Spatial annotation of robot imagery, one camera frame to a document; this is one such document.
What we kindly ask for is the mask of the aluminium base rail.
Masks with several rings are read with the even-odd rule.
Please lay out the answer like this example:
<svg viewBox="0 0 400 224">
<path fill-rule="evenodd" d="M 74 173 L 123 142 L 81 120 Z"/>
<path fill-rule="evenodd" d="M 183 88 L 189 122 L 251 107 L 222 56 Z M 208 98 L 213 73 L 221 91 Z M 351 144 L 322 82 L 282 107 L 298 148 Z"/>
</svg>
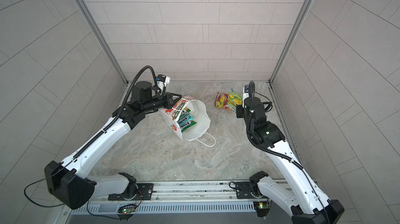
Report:
<svg viewBox="0 0 400 224">
<path fill-rule="evenodd" d="M 61 179 L 48 183 L 49 192 L 72 209 L 83 206 L 92 198 L 123 193 L 129 181 L 122 175 L 109 177 L 82 179 L 74 174 L 64 175 Z M 153 193 L 177 194 L 183 197 L 214 197 L 221 192 L 236 192 L 229 187 L 229 182 L 221 181 L 184 181 L 153 183 Z M 258 183 L 262 195 L 271 199 L 286 199 L 294 194 L 294 190 L 286 190 L 276 184 L 269 176 L 262 178 Z"/>
</svg>

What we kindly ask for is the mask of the white paper bag red flowers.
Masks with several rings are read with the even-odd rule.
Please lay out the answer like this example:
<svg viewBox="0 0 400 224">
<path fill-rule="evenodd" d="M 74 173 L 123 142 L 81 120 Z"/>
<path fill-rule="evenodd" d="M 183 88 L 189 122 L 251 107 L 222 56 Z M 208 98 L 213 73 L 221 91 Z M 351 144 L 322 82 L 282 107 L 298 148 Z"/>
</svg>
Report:
<svg viewBox="0 0 400 224">
<path fill-rule="evenodd" d="M 160 110 L 167 125 L 183 141 L 198 141 L 213 147 L 216 139 L 207 132 L 211 120 L 206 113 L 206 105 L 193 97 L 185 96 L 171 109 Z"/>
</svg>

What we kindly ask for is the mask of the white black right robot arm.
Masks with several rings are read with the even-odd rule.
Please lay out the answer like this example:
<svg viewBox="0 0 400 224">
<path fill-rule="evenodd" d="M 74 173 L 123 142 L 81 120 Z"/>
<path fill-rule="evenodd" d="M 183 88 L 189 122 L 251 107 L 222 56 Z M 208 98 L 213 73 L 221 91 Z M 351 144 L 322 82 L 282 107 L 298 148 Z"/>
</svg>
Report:
<svg viewBox="0 0 400 224">
<path fill-rule="evenodd" d="M 336 224 L 344 213 L 343 205 L 339 200 L 330 199 L 311 179 L 282 131 L 267 121 L 261 100 L 244 99 L 236 107 L 236 116 L 244 119 L 250 143 L 267 153 L 291 188 L 288 191 L 265 172 L 258 172 L 250 179 L 255 195 L 271 199 L 294 224 Z"/>
</svg>

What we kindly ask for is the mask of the green yellow snack packet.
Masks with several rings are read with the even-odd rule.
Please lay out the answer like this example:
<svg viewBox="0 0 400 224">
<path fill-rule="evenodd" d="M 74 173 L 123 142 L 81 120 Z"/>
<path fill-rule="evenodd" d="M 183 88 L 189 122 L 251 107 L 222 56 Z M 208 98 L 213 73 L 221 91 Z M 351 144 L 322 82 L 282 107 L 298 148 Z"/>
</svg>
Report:
<svg viewBox="0 0 400 224">
<path fill-rule="evenodd" d="M 231 89 L 228 93 L 228 101 L 227 101 L 227 107 L 236 112 L 236 107 L 238 105 L 242 105 L 243 102 L 243 97 L 241 94 L 238 94 Z"/>
</svg>

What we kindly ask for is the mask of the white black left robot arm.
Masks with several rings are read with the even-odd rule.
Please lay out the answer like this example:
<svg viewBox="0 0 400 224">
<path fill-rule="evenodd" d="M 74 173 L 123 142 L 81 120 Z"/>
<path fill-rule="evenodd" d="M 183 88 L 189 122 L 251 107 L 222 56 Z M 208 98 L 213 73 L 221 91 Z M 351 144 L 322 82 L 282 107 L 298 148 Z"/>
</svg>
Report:
<svg viewBox="0 0 400 224">
<path fill-rule="evenodd" d="M 146 115 L 159 109 L 171 109 L 182 98 L 167 92 L 161 98 L 152 95 L 152 84 L 141 81 L 133 85 L 121 105 L 89 141 L 61 162 L 52 161 L 44 169 L 49 193 L 67 205 L 78 209 L 89 200 L 115 195 L 119 200 L 136 196 L 136 180 L 127 173 L 90 177 L 94 165 L 125 134 Z"/>
</svg>

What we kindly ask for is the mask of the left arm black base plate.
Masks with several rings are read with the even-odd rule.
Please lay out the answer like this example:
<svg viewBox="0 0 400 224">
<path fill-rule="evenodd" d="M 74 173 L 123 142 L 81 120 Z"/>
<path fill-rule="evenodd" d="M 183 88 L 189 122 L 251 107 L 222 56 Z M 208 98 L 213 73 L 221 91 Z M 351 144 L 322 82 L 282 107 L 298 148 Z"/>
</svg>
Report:
<svg viewBox="0 0 400 224">
<path fill-rule="evenodd" d="M 154 184 L 153 183 L 137 183 L 136 179 L 125 172 L 119 172 L 119 175 L 127 178 L 129 183 L 123 193 L 110 194 L 108 196 L 109 201 L 139 201 L 139 200 L 150 200 Z"/>
</svg>

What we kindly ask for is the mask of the aluminium corner profile left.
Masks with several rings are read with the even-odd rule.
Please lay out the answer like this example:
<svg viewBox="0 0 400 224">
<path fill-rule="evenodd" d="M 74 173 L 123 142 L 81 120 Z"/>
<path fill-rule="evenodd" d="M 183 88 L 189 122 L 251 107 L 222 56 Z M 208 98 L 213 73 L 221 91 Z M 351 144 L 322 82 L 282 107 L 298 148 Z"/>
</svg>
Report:
<svg viewBox="0 0 400 224">
<path fill-rule="evenodd" d="M 115 59 L 115 56 L 113 55 L 110 47 L 108 46 L 108 43 L 106 42 L 106 39 L 104 38 L 102 32 L 100 31 L 100 28 L 98 27 L 97 23 L 95 22 L 93 16 L 91 15 L 86 3 L 84 0 L 74 0 L 78 9 L 82 13 L 83 18 L 87 22 L 88 26 L 92 30 L 96 40 L 98 41 L 99 45 L 101 46 L 102 50 L 110 60 L 111 64 L 113 67 L 116 69 L 117 73 L 121 77 L 124 83 L 128 84 L 129 81 L 126 79 L 126 76 L 124 75 L 124 72 L 120 68 L 119 64 L 117 63 L 117 60 Z"/>
</svg>

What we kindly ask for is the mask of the green circuit board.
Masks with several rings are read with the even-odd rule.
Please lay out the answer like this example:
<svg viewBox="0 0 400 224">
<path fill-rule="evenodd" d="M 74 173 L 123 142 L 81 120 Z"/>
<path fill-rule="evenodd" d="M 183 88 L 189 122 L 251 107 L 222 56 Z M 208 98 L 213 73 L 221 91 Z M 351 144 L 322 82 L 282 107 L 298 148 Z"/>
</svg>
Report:
<svg viewBox="0 0 400 224">
<path fill-rule="evenodd" d="M 123 205 L 121 206 L 117 213 L 119 215 L 133 215 L 136 211 L 138 204 L 127 204 L 127 205 Z"/>
<path fill-rule="evenodd" d="M 268 216 L 271 209 L 269 201 L 253 202 L 253 205 L 258 218 L 266 218 Z"/>
</svg>

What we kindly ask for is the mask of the green red snack packet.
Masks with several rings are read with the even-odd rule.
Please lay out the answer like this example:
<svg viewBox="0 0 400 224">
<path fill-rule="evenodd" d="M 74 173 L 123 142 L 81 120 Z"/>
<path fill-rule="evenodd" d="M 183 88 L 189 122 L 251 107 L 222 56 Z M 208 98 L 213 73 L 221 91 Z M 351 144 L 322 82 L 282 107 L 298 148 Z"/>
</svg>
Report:
<svg viewBox="0 0 400 224">
<path fill-rule="evenodd" d="M 185 107 L 177 120 L 178 124 L 181 125 L 185 121 L 188 121 L 191 118 L 191 110 L 187 107 Z"/>
</svg>

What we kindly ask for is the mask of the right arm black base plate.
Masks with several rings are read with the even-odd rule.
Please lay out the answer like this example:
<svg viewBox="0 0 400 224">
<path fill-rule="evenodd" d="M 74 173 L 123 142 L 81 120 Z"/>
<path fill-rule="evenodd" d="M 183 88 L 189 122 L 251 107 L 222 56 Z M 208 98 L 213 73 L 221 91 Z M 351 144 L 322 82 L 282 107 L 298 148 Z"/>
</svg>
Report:
<svg viewBox="0 0 400 224">
<path fill-rule="evenodd" d="M 260 171 L 249 178 L 249 181 L 244 182 L 229 182 L 229 187 L 236 192 L 238 199 L 266 199 L 267 197 L 262 195 L 258 187 L 258 182 L 269 175 Z"/>
</svg>

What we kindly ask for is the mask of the orange pink snack packet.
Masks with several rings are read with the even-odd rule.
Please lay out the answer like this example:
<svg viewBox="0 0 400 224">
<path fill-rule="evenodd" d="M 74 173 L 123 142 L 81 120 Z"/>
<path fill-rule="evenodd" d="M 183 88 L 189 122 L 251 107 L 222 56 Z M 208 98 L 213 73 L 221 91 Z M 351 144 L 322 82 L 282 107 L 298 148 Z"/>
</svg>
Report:
<svg viewBox="0 0 400 224">
<path fill-rule="evenodd" d="M 217 108 L 230 110 L 230 108 L 228 106 L 228 98 L 229 98 L 228 94 L 218 92 L 214 106 Z"/>
</svg>

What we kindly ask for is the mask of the right green circuit board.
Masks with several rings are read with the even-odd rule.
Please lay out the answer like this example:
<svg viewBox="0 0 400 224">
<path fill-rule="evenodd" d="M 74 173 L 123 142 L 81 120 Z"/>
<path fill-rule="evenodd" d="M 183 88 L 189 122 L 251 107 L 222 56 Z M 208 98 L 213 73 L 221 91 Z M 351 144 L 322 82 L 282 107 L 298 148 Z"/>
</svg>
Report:
<svg viewBox="0 0 400 224">
<path fill-rule="evenodd" d="M 271 209 L 269 201 L 253 202 L 253 205 L 258 218 L 266 218 L 268 216 Z"/>
</svg>

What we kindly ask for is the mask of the aluminium corner profile right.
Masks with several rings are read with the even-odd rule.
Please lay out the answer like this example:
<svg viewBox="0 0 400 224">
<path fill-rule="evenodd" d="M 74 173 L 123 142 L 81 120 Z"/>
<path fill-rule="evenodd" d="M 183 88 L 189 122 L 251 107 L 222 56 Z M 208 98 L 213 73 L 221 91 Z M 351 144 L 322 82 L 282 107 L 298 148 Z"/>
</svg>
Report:
<svg viewBox="0 0 400 224">
<path fill-rule="evenodd" d="M 283 63 L 290 51 L 291 46 L 293 45 L 293 42 L 295 41 L 295 38 L 307 16 L 307 13 L 308 13 L 312 3 L 313 3 L 313 0 L 304 0 L 304 3 L 302 4 L 299 14 L 298 14 L 298 16 L 295 20 L 295 23 L 292 27 L 290 35 L 284 45 L 284 48 L 280 55 L 280 58 L 278 59 L 277 66 L 275 67 L 274 72 L 272 73 L 271 79 L 269 80 L 270 84 L 273 84 L 274 81 L 277 79 L 278 73 L 280 72 L 280 70 L 283 66 Z"/>
</svg>

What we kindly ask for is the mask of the left green circuit board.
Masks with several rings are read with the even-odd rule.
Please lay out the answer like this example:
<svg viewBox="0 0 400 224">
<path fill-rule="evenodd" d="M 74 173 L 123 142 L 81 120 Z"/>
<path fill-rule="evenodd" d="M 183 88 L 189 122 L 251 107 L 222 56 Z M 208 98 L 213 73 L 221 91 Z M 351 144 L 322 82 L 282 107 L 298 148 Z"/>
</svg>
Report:
<svg viewBox="0 0 400 224">
<path fill-rule="evenodd" d="M 138 204 L 127 204 L 127 205 L 123 205 L 121 206 L 117 213 L 119 215 L 133 215 L 136 211 Z"/>
</svg>

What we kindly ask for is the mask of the aluminium corner profile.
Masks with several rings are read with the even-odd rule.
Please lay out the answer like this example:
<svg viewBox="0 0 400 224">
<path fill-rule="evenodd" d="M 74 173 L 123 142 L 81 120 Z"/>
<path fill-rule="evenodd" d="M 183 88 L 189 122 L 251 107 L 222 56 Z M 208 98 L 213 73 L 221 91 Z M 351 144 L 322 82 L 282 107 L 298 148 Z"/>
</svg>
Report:
<svg viewBox="0 0 400 224">
<path fill-rule="evenodd" d="M 269 80 L 270 84 L 273 84 L 274 81 L 277 79 L 278 73 L 280 72 L 280 70 L 283 66 L 283 63 L 290 51 L 291 46 L 293 45 L 293 42 L 295 41 L 295 38 L 307 16 L 307 13 L 308 13 L 312 3 L 313 3 L 313 0 L 304 0 L 304 3 L 302 4 L 299 14 L 298 14 L 298 16 L 295 20 L 295 23 L 292 27 L 290 35 L 284 45 L 284 48 L 280 55 L 280 58 L 278 59 L 277 66 L 275 67 L 274 72 L 272 73 L 271 79 Z"/>
<path fill-rule="evenodd" d="M 74 0 L 78 9 L 82 13 L 83 18 L 87 22 L 88 26 L 92 30 L 96 40 L 98 41 L 99 45 L 101 46 L 102 50 L 110 60 L 111 64 L 113 67 L 116 69 L 117 73 L 121 77 L 124 83 L 128 84 L 129 81 L 126 79 L 126 76 L 124 75 L 124 72 L 120 68 L 119 64 L 117 63 L 117 60 L 115 59 L 115 56 L 113 55 L 110 47 L 108 46 L 108 43 L 106 42 L 106 39 L 104 38 L 102 32 L 100 31 L 100 28 L 98 27 L 97 23 L 95 22 L 93 16 L 91 15 L 86 3 L 84 0 Z"/>
</svg>

